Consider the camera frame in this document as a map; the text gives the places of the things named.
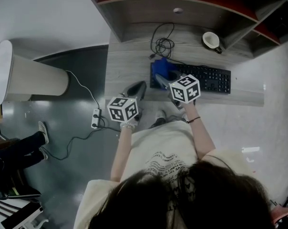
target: black wristband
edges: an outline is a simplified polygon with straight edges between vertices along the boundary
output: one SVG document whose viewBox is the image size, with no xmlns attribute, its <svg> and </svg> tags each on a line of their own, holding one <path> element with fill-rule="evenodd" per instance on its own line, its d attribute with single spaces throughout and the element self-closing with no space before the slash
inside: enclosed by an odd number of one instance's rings
<svg viewBox="0 0 288 229">
<path fill-rule="evenodd" d="M 199 118 L 200 118 L 200 116 L 199 116 L 199 117 L 196 117 L 196 118 L 193 119 L 193 120 L 187 121 L 186 123 L 190 124 L 190 123 L 194 122 L 196 119 L 199 119 Z"/>
</svg>

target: dark hair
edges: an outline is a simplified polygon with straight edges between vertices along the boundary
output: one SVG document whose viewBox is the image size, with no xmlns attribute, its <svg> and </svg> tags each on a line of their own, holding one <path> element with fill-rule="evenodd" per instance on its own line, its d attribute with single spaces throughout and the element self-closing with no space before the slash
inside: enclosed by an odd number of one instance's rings
<svg viewBox="0 0 288 229">
<path fill-rule="evenodd" d="M 110 192 L 89 228 L 167 229 L 176 218 L 188 229 L 274 229 L 257 180 L 204 161 L 180 170 L 176 185 L 145 172 L 133 175 Z"/>
</svg>

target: white cable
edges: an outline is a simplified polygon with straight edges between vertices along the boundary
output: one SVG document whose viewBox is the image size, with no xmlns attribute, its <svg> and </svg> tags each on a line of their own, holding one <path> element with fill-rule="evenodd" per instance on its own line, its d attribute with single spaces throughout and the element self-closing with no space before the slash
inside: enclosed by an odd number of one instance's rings
<svg viewBox="0 0 288 229">
<path fill-rule="evenodd" d="M 92 97 L 93 100 L 97 103 L 98 108 L 100 108 L 100 105 L 99 105 L 98 102 L 96 101 L 95 97 L 93 97 L 93 94 L 91 93 L 91 91 L 89 90 L 89 88 L 86 87 L 86 86 L 84 86 L 84 85 L 82 85 L 82 84 L 79 82 L 79 80 L 77 79 L 76 75 L 75 75 L 72 71 L 66 71 L 66 72 L 70 72 L 70 73 L 75 77 L 75 79 L 77 80 L 78 84 L 79 84 L 81 87 L 86 88 L 86 89 L 90 92 L 91 97 Z"/>
</svg>

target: black keyboard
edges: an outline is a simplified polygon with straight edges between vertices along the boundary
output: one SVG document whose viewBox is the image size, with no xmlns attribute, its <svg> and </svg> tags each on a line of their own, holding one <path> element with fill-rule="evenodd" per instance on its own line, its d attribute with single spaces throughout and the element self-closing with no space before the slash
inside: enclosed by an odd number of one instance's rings
<svg viewBox="0 0 288 229">
<path fill-rule="evenodd" d="M 178 71 L 186 75 L 191 74 L 200 82 L 200 90 L 211 93 L 231 93 L 231 72 L 204 65 L 174 64 Z M 160 84 L 153 78 L 152 70 L 150 77 L 150 88 L 160 89 Z"/>
</svg>

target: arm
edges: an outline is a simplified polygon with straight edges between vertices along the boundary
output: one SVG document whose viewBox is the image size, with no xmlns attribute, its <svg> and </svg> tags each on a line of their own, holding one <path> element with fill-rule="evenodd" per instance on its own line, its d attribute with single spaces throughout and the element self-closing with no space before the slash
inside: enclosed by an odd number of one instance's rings
<svg viewBox="0 0 288 229">
<path fill-rule="evenodd" d="M 189 120 L 193 120 L 199 117 L 199 114 L 193 105 L 191 104 L 184 104 L 184 108 L 186 111 L 187 118 Z M 215 145 L 207 132 L 201 118 L 196 119 L 192 123 L 190 123 L 193 137 L 194 137 L 194 144 L 195 150 L 198 156 L 198 159 L 202 159 L 208 152 L 215 149 Z"/>
<path fill-rule="evenodd" d="M 132 129 L 123 127 L 111 169 L 111 181 L 120 182 L 131 150 Z"/>
</svg>

